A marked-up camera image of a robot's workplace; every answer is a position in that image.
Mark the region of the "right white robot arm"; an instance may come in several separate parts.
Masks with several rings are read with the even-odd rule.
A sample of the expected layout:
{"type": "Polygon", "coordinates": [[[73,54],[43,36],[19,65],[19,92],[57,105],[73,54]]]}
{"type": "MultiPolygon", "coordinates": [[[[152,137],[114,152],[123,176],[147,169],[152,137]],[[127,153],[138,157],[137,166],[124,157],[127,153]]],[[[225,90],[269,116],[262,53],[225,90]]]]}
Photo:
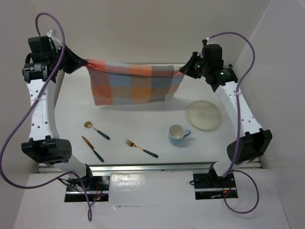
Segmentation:
{"type": "Polygon", "coordinates": [[[208,172],[209,184],[219,187],[234,168],[256,160],[265,153],[272,133],[264,130],[252,114],[242,95],[240,80],[231,66],[224,65],[221,46],[211,43],[208,38],[202,43],[201,51],[193,52],[180,72],[194,79],[204,77],[223,103],[234,125],[236,140],[227,146],[225,156],[212,164],[208,172]]]}

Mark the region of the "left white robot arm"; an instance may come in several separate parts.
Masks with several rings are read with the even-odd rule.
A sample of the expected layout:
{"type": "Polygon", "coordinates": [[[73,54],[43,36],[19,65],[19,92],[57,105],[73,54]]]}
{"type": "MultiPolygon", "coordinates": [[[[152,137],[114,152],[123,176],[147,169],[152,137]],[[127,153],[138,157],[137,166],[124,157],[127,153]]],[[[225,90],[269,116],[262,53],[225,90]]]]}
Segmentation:
{"type": "Polygon", "coordinates": [[[72,73],[87,62],[73,53],[50,30],[45,36],[28,39],[31,52],[25,60],[22,74],[34,105],[31,113],[31,130],[28,142],[21,144],[22,151],[37,163],[55,166],[70,172],[69,178],[83,190],[94,185],[92,172],[87,164],[72,154],[69,140],[61,139],[55,123],[56,76],[59,71],[72,73]]]}

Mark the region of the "orange blue checkered cloth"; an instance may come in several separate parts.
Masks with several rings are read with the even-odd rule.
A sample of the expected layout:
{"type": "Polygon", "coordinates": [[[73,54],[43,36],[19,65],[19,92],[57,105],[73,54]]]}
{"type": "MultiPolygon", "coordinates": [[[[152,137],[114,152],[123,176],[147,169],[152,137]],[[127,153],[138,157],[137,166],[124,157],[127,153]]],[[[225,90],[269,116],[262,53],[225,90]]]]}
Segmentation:
{"type": "Polygon", "coordinates": [[[173,98],[184,78],[175,65],[87,62],[96,106],[163,102],[173,98]]]}

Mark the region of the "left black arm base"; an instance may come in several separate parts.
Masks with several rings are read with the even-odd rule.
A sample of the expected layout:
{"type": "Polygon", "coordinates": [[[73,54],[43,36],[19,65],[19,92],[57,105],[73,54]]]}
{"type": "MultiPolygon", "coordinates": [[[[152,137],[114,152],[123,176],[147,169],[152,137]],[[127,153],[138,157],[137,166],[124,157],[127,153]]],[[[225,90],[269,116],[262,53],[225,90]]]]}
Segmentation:
{"type": "MultiPolygon", "coordinates": [[[[59,181],[66,186],[64,202],[86,202],[86,197],[79,182],[60,178],[59,181]]],[[[93,176],[92,184],[85,184],[88,200],[90,202],[108,202],[110,176],[93,176]]]]}

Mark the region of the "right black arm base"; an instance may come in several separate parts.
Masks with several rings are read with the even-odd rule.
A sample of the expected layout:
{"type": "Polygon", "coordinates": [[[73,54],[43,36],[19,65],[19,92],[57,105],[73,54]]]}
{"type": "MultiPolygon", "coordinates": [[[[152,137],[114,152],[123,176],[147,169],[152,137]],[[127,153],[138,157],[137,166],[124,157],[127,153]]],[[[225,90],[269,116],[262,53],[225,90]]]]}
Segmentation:
{"type": "Polygon", "coordinates": [[[189,182],[194,187],[195,199],[223,199],[238,198],[236,182],[233,174],[220,181],[212,181],[207,173],[193,174],[193,180],[189,182]]]}

